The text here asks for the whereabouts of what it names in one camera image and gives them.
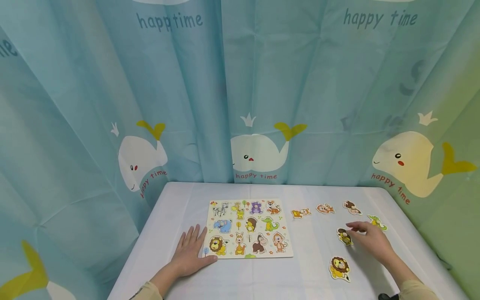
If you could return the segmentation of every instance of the white table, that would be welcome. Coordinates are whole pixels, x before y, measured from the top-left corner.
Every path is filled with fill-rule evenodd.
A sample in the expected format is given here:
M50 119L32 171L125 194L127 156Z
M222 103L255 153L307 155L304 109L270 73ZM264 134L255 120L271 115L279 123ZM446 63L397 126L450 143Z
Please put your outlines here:
M206 223L208 204L222 199L280 198L288 219L293 258L219 260L179 281L168 300L190 299L329 299L376 300L398 288L388 272L357 245L345 247L336 230L346 222L378 216L398 255L440 299L468 299L434 252L380 188L222 183L168 183L127 260L109 300L129 299L173 255L178 238L190 225ZM354 202L363 212L351 215L342 207ZM316 211L331 204L335 215ZM293 219L290 210L310 208L311 216ZM350 264L350 280L333 280L329 262L341 256Z

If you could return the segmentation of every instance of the finger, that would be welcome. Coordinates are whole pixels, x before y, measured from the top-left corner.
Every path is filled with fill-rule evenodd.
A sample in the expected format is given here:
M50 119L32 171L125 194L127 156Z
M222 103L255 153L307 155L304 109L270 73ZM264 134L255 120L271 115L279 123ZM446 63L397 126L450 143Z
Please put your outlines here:
M207 235L207 227L204 227L204 229L202 230L202 233L200 234L200 236L197 238L197 243L198 243L198 248L200 249L200 247L204 244L204 241L205 241L205 236Z
M358 229L361 232L368 231L368 229L371 228L370 226L373 226L369 222L351 222L351 223L346 223L345 225L347 225L348 227L351 227L351 228Z
M363 234L359 234L358 232L352 230L347 230L347 234L350 235L354 240L358 240L360 242L363 242L363 239L365 238Z
M197 241L198 233L200 232L200 225L195 226L195 230L192 233L192 242Z
M218 256L216 256L216 255L209 255L209 256L206 256L204 258L199 258L198 259L198 265L199 265L198 269L200 270L202 268L205 268L206 266L208 266L209 264L213 264L217 260L218 260Z
M187 246L190 243L190 239L192 238L193 226L190 226L190 229L187 232L187 236L185 237L185 241L183 242L183 246Z
M180 240L179 240L179 243L177 245L177 248L175 249L175 252L180 250L180 248L183 246L183 241L185 240L185 231L181 234L181 237L180 237Z

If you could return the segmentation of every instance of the whale print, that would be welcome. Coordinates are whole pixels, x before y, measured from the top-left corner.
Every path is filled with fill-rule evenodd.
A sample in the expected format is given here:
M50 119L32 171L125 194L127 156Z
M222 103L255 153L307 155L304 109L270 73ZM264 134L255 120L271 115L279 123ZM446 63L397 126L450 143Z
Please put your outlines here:
M147 4L161 4L161 5L177 5L185 3L190 0L133 0L135 2L147 3Z
M147 128L155 137L156 149L143 138L131 135L123 138L119 150L119 166L125 185L132 192L140 190L143 177L151 169L161 167L168 162L167 153L160 142L165 124L157 124L152 128L142 120L137 122L137 126Z
M22 248L31 271L21 274L1 286L0 297L2 300L13 300L42 288L47 290L52 300L76 300L75 296L66 288L49 280L40 255L27 241L22 241Z
M274 127L285 137L285 144L280 151L271 139L262 134L238 135L230 140L234 170L270 172L285 164L291 138L304 131L307 125L298 124L290 128L285 123L277 123Z
M435 190L445 175L477 169L470 162L456 162L454 150L449 143L443 143L442 147L442 171L432 177L429 177L429 173L433 144L418 132L403 132L384 142L373 156L372 164L375 169L401 181L415 196L425 198Z

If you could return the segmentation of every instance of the whale tail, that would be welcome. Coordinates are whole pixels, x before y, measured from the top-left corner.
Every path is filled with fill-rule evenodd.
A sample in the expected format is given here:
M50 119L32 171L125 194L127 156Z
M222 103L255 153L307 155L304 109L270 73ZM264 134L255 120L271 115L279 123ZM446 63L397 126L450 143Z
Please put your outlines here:
M148 124L144 120L138 121L137 126L147 128L147 130L153 135L153 137L155 137L155 139L157 141L160 141L160 136L162 135L163 130L165 130L165 124L164 123L159 123L159 124L155 125L154 128L152 128L152 126L150 126L150 124Z
M275 124L274 127L283 133L283 136L285 136L285 141L288 142L292 139L292 137L304 131L307 128L307 124L298 124L290 129L287 124L280 122Z
M40 255L25 240L22 241L22 247L32 270L15 277L1 286L0 299L13 300L30 291L46 288L48 285L48 275Z
M442 147L444 148L444 164L442 166L442 174L453 174L453 173L462 173L462 172L471 172L475 171L477 167L471 162L462 160L455 161L455 153L452 146L449 143L443 143Z

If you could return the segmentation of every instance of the green crocodile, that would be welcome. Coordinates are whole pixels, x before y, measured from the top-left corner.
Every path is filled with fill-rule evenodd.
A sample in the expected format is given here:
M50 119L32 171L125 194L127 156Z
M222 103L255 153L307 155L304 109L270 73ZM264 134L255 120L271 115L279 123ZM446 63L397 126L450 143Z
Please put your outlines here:
M266 217L265 219L262 219L263 222L267 223L265 226L266 231L274 231L275 229L278 229L280 224L278 222L274 222L271 217Z

